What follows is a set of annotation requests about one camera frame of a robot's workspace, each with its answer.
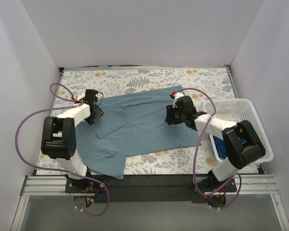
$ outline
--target blue cloth in basket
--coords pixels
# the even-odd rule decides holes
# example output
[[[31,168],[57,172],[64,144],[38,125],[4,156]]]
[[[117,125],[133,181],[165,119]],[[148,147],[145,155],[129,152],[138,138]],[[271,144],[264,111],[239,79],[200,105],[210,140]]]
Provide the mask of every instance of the blue cloth in basket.
[[[76,127],[84,164],[100,174],[123,178],[127,156],[196,146],[198,134],[184,123],[168,125],[169,95],[181,86],[105,98],[104,115],[93,125]]]

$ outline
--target white plastic basket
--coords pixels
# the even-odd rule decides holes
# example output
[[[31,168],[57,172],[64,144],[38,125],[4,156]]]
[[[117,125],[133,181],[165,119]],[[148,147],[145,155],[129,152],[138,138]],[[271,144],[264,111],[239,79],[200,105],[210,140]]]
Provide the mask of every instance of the white plastic basket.
[[[217,110],[214,117],[234,122],[248,120],[253,125],[256,133],[258,134],[266,150],[265,156],[257,160],[255,162],[256,164],[268,162],[273,159],[274,155],[271,145],[269,143],[269,140],[260,122],[260,119],[251,101],[247,99],[223,99],[223,100],[213,100],[213,102]],[[212,114],[213,113],[212,104],[210,102],[205,102],[203,104],[203,110],[209,114]],[[212,142],[215,157],[218,161],[221,162],[222,159],[217,154],[215,142],[212,135],[210,135],[210,139]]]

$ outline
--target floral pattern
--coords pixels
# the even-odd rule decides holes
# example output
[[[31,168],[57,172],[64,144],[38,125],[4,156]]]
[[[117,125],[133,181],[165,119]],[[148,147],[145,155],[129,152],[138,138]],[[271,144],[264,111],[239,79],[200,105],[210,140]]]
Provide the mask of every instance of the floral pattern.
[[[225,68],[213,69],[119,69],[104,71],[65,71],[61,83],[67,86],[75,96],[86,89],[103,92],[104,97],[142,92],[182,85],[183,88],[197,88],[206,92],[213,99],[234,98],[234,92]],[[63,88],[58,93],[63,98],[70,95]],[[202,93],[186,90],[196,105],[202,110],[207,99]],[[54,107],[68,106],[70,102],[55,99]],[[53,111],[56,116],[62,111]],[[197,155],[197,173],[207,173],[217,166],[212,144],[206,134]],[[163,152],[128,157],[124,174],[191,174],[195,148],[180,148]],[[40,154],[39,166],[62,168],[56,160]],[[245,168],[244,173],[258,173],[256,166]],[[37,170],[38,175],[57,175],[58,172]]]

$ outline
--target gray floor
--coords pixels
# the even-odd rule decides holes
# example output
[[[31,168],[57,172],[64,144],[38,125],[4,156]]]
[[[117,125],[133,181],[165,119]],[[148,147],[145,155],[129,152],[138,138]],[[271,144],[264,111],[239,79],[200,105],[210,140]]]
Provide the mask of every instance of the gray floor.
[[[104,204],[90,209],[101,211]],[[270,195],[240,195],[216,211],[190,202],[111,203],[94,218],[74,209],[72,196],[31,196],[23,231],[279,231]]]

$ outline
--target table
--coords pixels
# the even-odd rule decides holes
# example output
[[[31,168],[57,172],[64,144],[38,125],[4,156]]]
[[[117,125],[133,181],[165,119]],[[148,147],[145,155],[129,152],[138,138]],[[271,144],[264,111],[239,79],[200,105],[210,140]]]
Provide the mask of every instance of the table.
[[[226,68],[74,68],[65,70],[61,84],[67,86],[75,96],[85,89],[103,92],[104,97],[118,96],[147,90],[182,85],[183,88],[197,88],[206,92],[213,99],[235,98]],[[68,92],[60,87],[58,94],[70,98]],[[187,90],[186,95],[192,97],[196,109],[203,110],[207,101],[203,94]],[[53,107],[70,105],[55,99]],[[63,111],[53,111],[56,116]],[[219,162],[215,159],[211,141],[206,134],[201,142],[197,156],[197,173],[208,173]],[[124,174],[191,174],[195,147],[167,150],[163,152],[128,157]],[[60,164],[47,155],[39,154],[38,166],[62,168]],[[258,173],[256,165],[245,167],[241,173]],[[37,170],[37,175],[58,175],[55,171]]]

